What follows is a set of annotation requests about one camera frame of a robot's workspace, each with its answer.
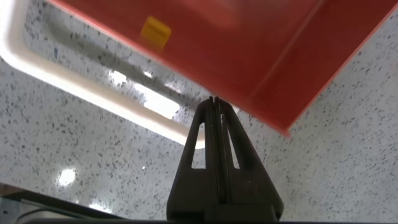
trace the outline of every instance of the yellow sticker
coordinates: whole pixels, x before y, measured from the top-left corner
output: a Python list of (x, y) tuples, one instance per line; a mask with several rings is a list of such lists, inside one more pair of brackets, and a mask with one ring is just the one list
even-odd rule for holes
[(141, 37), (157, 47), (164, 48), (171, 33), (172, 30), (170, 27), (163, 22), (160, 22), (158, 19), (149, 16), (141, 30)]

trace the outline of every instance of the granite countertop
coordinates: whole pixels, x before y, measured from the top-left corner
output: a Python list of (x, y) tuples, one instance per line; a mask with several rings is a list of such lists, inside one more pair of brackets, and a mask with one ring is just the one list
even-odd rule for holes
[[(41, 0), (28, 46), (145, 103), (178, 104), (189, 125), (210, 93)], [(283, 220), (397, 222), (398, 11), (285, 138), (238, 116), (285, 203)], [(120, 80), (115, 74), (124, 74)], [(0, 61), (0, 182), (116, 215), (164, 219), (182, 146)], [(203, 165), (197, 151), (195, 165)]]

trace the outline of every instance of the speckled countertop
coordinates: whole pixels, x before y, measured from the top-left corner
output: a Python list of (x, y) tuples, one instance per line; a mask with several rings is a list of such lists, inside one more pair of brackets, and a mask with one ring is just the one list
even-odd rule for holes
[[(30, 48), (189, 125), (209, 93), (43, 1)], [(129, 77), (117, 82), (114, 71)], [(152, 78), (144, 75), (150, 73)], [(284, 138), (238, 112), (285, 203), (284, 220), (398, 222), (398, 12)], [(182, 146), (0, 62), (0, 182), (128, 218), (162, 219)], [(196, 164), (203, 163), (197, 151)], [(73, 176), (69, 181), (65, 177)]]

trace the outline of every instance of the red tray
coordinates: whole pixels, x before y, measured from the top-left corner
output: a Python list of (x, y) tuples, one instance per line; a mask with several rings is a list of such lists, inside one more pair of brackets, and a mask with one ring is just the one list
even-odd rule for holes
[(283, 134), (398, 0), (52, 0)]

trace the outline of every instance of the white tray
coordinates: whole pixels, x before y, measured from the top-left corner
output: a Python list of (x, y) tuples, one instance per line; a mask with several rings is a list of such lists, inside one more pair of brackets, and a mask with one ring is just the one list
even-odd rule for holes
[[(30, 51), (22, 39), (29, 1), (2, 0), (1, 4), (0, 56), (9, 65), (161, 136), (185, 144), (188, 127)], [(196, 148), (204, 147), (205, 135), (200, 131)]]

